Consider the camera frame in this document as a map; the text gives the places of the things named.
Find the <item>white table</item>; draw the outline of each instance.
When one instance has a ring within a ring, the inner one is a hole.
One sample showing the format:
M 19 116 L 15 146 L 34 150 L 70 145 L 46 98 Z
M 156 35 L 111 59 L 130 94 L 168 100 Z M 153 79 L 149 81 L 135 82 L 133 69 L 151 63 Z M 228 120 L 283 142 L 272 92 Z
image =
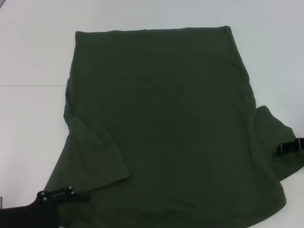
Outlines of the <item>white table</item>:
M 300 0 L 8 0 L 0 9 L 0 195 L 31 203 L 68 134 L 64 93 L 75 31 L 232 28 L 257 106 L 304 136 Z M 304 227 L 304 169 L 282 182 L 287 205 L 255 228 Z

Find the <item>olive green t-shirt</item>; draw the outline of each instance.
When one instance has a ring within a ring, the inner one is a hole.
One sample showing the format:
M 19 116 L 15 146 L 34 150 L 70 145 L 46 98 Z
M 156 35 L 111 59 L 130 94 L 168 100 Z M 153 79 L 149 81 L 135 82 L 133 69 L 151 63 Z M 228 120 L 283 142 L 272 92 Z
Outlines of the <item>olive green t-shirt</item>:
M 66 228 L 245 228 L 286 203 L 289 127 L 256 109 L 230 27 L 76 33 L 66 145 L 46 190 Z

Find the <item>shirt sleeve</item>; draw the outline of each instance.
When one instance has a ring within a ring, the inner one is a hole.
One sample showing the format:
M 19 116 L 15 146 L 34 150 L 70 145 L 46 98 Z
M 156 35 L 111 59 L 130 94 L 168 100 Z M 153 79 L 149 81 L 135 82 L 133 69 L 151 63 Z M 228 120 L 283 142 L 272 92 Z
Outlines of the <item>shirt sleeve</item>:
M 296 137 L 293 130 L 273 117 L 266 106 L 256 109 L 255 128 L 259 141 L 280 181 L 304 166 L 304 151 L 276 154 L 276 148 L 280 143 L 294 141 Z

